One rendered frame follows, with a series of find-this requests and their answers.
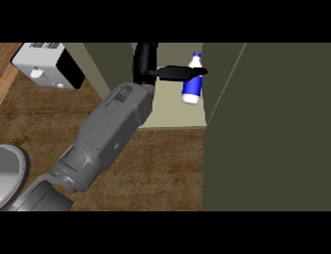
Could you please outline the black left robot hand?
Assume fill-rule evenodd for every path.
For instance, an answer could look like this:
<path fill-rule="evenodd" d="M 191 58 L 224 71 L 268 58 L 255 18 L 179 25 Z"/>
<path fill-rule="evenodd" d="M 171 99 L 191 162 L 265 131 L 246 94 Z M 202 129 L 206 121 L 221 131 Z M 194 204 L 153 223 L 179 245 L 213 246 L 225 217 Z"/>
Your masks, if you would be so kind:
<path fill-rule="evenodd" d="M 157 67 L 157 43 L 140 43 L 137 45 L 132 63 L 134 82 L 138 84 L 156 84 L 157 79 L 168 81 L 190 81 L 209 71 L 203 67 L 166 65 Z"/>

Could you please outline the blue and white water bottle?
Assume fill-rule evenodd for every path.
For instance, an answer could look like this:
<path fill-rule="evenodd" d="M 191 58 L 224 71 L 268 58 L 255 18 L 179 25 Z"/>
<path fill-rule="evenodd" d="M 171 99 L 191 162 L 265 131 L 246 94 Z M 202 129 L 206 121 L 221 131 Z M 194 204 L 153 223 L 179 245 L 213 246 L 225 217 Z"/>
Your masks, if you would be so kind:
<path fill-rule="evenodd" d="M 190 67 L 202 67 L 202 54 L 199 52 L 193 53 L 193 59 L 190 62 Z M 202 98 L 204 78 L 199 75 L 191 80 L 184 82 L 182 89 L 182 102 L 191 105 L 197 105 Z"/>

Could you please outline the pale olive open cabinet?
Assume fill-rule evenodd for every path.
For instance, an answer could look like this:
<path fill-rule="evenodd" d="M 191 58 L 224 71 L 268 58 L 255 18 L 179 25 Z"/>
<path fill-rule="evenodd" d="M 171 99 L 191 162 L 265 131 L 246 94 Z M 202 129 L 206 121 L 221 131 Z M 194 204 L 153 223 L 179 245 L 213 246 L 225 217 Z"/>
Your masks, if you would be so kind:
<path fill-rule="evenodd" d="M 86 80 L 100 99 L 113 89 L 132 81 L 132 57 L 135 43 L 66 43 L 67 50 L 83 70 Z M 234 76 L 246 43 L 160 43 L 157 65 L 187 65 L 193 53 L 203 54 L 203 95 L 197 105 L 182 102 L 182 82 L 157 81 L 153 113 L 142 130 L 206 129 Z"/>

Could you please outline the dark grey cabinet door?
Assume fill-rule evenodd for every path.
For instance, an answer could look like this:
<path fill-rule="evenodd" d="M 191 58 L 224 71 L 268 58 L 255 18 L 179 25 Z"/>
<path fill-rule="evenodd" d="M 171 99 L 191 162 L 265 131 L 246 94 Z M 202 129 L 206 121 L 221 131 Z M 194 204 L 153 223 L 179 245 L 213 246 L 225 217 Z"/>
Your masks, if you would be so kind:
<path fill-rule="evenodd" d="M 206 210 L 331 210 L 331 43 L 207 43 Z"/>

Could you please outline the white and black appliance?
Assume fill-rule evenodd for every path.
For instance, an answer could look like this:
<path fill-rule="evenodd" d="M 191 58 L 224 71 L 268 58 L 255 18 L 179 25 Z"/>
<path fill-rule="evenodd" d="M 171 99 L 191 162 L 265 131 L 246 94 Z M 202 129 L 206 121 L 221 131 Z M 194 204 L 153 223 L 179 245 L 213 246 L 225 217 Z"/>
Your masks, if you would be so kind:
<path fill-rule="evenodd" d="M 24 43 L 11 64 L 39 86 L 80 89 L 85 75 L 63 43 Z"/>

